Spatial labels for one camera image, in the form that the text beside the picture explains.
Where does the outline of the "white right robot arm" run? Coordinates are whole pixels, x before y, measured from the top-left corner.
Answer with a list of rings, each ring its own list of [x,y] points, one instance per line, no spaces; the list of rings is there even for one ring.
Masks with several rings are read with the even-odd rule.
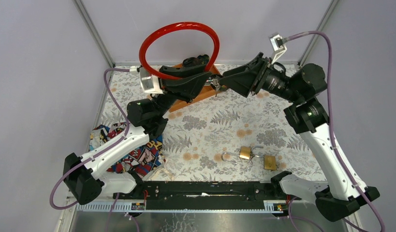
[[[284,109],[285,118],[314,153],[327,184],[283,171],[271,178],[270,193],[274,198],[299,197],[314,204],[328,221],[335,222],[379,197],[377,188],[367,186],[355,173],[330,132],[329,115],[317,100],[317,95],[327,89],[321,66],[309,63],[288,76],[282,64],[259,53],[249,63],[217,75],[213,85],[227,87],[243,97],[265,90],[290,103]]]

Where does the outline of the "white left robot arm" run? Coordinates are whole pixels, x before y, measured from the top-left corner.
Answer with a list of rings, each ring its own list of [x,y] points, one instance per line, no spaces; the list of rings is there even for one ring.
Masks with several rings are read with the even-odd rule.
[[[138,74],[142,90],[152,97],[132,101],[126,110],[119,108],[127,125],[123,132],[90,152],[81,156],[71,153],[65,158],[61,181],[76,203],[88,204],[102,194],[126,193],[132,199],[141,196],[143,186],[131,174],[117,174],[107,169],[131,151],[162,135],[168,123],[164,115],[176,101],[189,103],[199,95],[212,75],[210,68],[211,65],[202,64],[181,68],[162,66],[158,70],[159,74],[171,75],[172,79],[158,77],[143,66],[114,69]]]

